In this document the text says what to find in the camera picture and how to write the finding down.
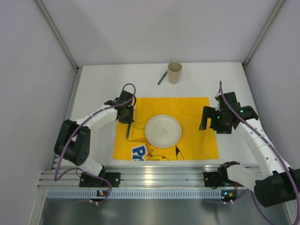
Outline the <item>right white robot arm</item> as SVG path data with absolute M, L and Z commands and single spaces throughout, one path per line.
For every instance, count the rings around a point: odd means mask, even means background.
M 218 134 L 231 134 L 235 130 L 260 168 L 257 173 L 239 162 L 225 162 L 217 169 L 219 182 L 241 184 L 251 190 L 264 207 L 295 200 L 300 192 L 300 171 L 276 156 L 254 109 L 241 106 L 234 92 L 219 95 L 216 100 L 216 108 L 203 107 L 199 129 L 211 128 Z

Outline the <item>beige cup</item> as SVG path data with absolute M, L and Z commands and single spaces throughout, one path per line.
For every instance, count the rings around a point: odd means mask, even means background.
M 168 64 L 168 79 L 170 84 L 177 84 L 182 72 L 182 64 L 172 61 Z

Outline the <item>knife with green handle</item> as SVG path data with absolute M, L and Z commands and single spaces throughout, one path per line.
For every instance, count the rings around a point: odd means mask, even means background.
M 162 75 L 162 77 L 159 79 L 157 85 L 160 85 L 161 82 L 164 80 L 164 78 L 167 76 L 168 71 L 165 71 L 164 74 Z

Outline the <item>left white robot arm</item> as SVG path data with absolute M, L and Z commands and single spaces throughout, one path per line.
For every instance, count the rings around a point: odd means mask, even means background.
M 78 120 L 65 120 L 54 146 L 59 163 L 65 159 L 83 172 L 103 177 L 105 167 L 90 155 L 92 133 L 116 120 L 131 125 L 135 104 L 135 94 L 122 90 L 119 97 L 106 101 L 95 112 Z

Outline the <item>yellow Pikachu placemat cloth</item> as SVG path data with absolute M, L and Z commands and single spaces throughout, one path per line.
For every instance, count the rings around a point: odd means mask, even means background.
M 113 159 L 126 161 L 188 161 L 218 159 L 215 132 L 199 130 L 207 97 L 142 97 L 135 105 L 134 123 L 126 138 L 126 124 L 117 123 Z M 181 125 L 182 135 L 170 148 L 152 146 L 145 137 L 145 126 L 154 116 L 166 114 Z

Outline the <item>fork with green handle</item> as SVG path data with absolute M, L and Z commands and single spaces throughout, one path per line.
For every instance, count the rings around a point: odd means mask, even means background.
M 126 133 L 126 138 L 127 139 L 129 138 L 129 135 L 130 135 L 130 128 L 131 128 L 131 124 L 128 124 L 127 133 Z

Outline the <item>cream round plate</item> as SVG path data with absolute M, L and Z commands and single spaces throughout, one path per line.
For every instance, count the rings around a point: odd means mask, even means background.
M 146 124 L 145 137 L 154 147 L 167 149 L 178 143 L 182 135 L 180 123 L 172 116 L 160 114 Z

